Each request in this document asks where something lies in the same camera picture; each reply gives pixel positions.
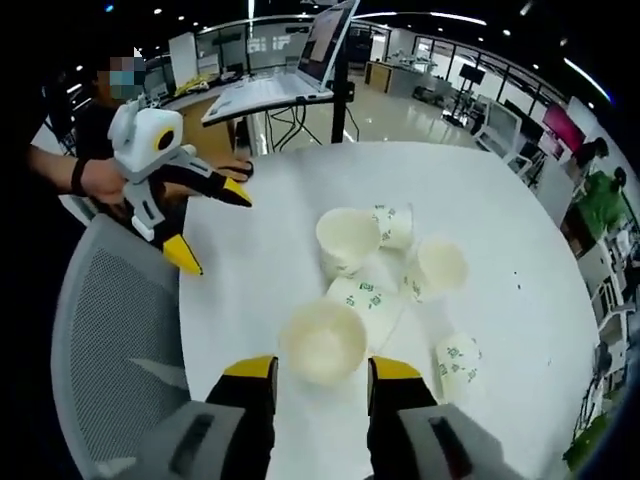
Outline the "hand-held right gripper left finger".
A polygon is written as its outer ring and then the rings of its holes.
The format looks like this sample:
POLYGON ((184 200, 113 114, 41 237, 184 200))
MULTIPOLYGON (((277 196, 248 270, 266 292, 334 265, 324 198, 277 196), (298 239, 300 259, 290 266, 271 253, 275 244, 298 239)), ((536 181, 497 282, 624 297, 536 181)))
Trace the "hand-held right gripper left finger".
POLYGON ((277 372, 273 355, 240 360, 196 401, 176 365, 111 362, 87 387, 87 450, 97 478, 265 478, 277 372))

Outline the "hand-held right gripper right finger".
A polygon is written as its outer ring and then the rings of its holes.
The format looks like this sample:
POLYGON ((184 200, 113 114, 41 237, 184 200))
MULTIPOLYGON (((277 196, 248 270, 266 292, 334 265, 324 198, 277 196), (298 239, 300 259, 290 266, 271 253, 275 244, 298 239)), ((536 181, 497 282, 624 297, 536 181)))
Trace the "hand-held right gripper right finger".
POLYGON ((438 404, 420 372, 368 359, 372 479, 513 479, 501 443, 453 404, 438 404))

